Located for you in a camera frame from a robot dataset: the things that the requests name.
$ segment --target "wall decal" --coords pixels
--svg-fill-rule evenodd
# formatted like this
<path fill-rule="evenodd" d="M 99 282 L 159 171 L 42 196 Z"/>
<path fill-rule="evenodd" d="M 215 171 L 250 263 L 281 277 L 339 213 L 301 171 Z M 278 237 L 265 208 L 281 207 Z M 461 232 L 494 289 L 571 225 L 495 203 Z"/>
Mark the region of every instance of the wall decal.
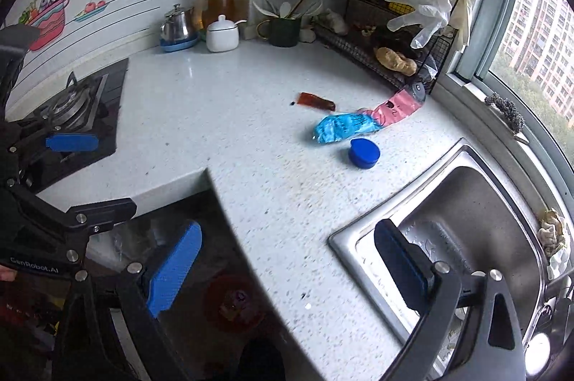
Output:
<path fill-rule="evenodd" d="M 88 2 L 84 9 L 74 17 L 74 22 L 83 22 L 88 18 L 92 18 L 100 12 L 103 12 L 107 7 L 107 3 L 104 0 L 99 1 L 97 4 L 95 2 Z"/>
<path fill-rule="evenodd" d="M 39 8 L 36 8 L 38 0 L 34 0 L 22 12 L 18 23 L 24 23 L 40 29 L 39 38 L 30 45 L 31 51 L 41 49 L 62 33 L 66 22 L 64 9 L 69 1 L 41 0 Z"/>

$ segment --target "stainless steel sink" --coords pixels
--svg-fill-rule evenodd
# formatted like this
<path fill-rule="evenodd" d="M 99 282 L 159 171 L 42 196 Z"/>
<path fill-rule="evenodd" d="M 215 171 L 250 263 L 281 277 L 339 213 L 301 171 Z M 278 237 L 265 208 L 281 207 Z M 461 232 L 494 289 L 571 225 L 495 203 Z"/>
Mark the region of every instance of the stainless steel sink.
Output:
<path fill-rule="evenodd" d="M 500 270 L 513 297 L 523 344 L 530 340 L 544 303 L 545 258 L 536 240 L 535 215 L 495 160 L 479 155 L 462 138 L 423 175 L 329 238 L 404 343 L 419 317 L 407 308 L 375 249 L 374 228 L 384 218 L 433 262 L 445 261 L 459 272 Z M 461 325 L 453 319 L 435 375 L 443 373 Z"/>

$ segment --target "high-rise building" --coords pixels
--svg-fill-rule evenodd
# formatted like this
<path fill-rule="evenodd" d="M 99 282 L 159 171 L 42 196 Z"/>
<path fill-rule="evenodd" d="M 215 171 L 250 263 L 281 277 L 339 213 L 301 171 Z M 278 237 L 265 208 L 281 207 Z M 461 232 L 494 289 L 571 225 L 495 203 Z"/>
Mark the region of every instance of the high-rise building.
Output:
<path fill-rule="evenodd" d="M 566 0 L 516 0 L 501 51 L 574 125 L 574 13 Z"/>

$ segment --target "black glass cooktop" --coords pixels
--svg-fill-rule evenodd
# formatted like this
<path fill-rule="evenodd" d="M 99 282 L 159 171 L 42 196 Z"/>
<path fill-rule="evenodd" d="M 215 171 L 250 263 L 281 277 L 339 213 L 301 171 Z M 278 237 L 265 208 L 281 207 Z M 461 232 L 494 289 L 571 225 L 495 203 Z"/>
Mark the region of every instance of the black glass cooktop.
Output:
<path fill-rule="evenodd" d="M 128 59 L 116 62 L 82 80 L 72 72 L 67 87 L 19 121 L 20 182 L 38 193 L 51 184 L 116 151 L 116 130 Z M 48 135 L 89 133 L 98 138 L 94 151 L 52 151 Z"/>

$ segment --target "white speckled countertop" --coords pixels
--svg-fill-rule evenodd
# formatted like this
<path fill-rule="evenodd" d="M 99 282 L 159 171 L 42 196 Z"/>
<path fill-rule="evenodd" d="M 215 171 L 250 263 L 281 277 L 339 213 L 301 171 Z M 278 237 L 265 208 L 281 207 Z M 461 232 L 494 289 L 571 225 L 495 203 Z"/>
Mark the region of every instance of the white speckled countertop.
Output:
<path fill-rule="evenodd" d="M 118 149 L 40 196 L 74 204 L 131 197 L 138 214 L 212 183 L 262 287 L 326 380 L 375 380 L 400 345 L 327 245 L 330 234 L 392 196 L 469 136 L 429 99 L 372 135 L 381 158 L 349 165 L 348 142 L 320 146 L 324 113 L 291 106 L 300 91 L 343 110 L 376 107 L 392 90 L 321 44 L 280 49 L 203 44 L 130 57 Z"/>

